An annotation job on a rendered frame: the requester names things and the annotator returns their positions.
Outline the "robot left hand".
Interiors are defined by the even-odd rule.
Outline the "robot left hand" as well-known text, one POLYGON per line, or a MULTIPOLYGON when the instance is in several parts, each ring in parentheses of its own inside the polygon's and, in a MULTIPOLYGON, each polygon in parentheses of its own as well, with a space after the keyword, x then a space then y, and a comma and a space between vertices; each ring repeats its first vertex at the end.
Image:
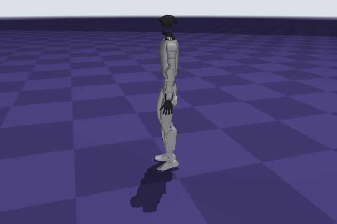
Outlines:
MULTIPOLYGON (((172 95, 172 98, 173 98, 173 95, 172 95)), ((168 115, 170 114, 170 110, 171 110, 171 114, 172 114, 172 108, 173 108, 173 105, 171 103, 172 100, 166 100, 166 94, 165 94, 165 102, 164 104, 162 105, 162 107, 160 108, 160 110, 164 107, 164 110, 163 110, 163 113, 165 113, 165 115, 167 115, 167 111, 168 111, 168 115), (166 112, 165 112, 166 110, 166 112)))

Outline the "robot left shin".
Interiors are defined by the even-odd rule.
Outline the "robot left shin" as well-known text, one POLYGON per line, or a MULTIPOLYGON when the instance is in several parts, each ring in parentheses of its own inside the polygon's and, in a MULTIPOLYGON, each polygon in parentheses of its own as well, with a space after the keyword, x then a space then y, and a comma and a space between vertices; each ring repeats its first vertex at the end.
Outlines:
POLYGON ((165 140, 165 150, 166 150, 166 155, 167 155, 167 163, 172 163, 173 159, 173 152, 175 150, 176 146, 176 136, 177 133, 174 130, 170 130, 166 136, 164 133, 164 140, 165 140), (168 160, 169 157, 169 160, 168 160))

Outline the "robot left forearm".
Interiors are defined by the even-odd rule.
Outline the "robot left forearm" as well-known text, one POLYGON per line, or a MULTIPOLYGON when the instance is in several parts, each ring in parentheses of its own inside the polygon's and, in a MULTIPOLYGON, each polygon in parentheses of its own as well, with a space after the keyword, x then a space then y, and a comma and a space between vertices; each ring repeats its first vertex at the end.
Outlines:
POLYGON ((169 69, 167 72, 168 78, 166 78, 166 99, 171 100, 172 99, 172 93, 173 93, 173 85, 175 82, 175 72, 173 69, 169 69))

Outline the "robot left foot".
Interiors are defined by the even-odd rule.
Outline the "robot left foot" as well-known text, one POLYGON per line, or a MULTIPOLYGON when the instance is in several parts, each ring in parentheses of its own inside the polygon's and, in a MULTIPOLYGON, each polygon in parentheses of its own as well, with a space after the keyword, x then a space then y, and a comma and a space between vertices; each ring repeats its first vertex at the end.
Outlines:
POLYGON ((167 161, 165 163, 163 163, 161 166, 157 167, 157 170, 167 170, 169 168, 172 168, 172 167, 177 167, 179 165, 178 161, 173 159, 172 160, 172 163, 167 163, 167 161))

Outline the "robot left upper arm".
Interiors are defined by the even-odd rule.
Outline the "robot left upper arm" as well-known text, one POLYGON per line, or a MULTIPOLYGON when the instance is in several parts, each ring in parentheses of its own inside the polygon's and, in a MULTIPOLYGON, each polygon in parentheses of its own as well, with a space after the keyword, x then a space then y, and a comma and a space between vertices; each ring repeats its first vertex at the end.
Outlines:
POLYGON ((177 44, 174 42, 168 42, 166 45, 167 52, 167 62, 169 67, 165 69, 164 73, 167 76, 167 72, 169 69, 173 69, 175 72, 176 69, 176 52, 177 52, 177 44))

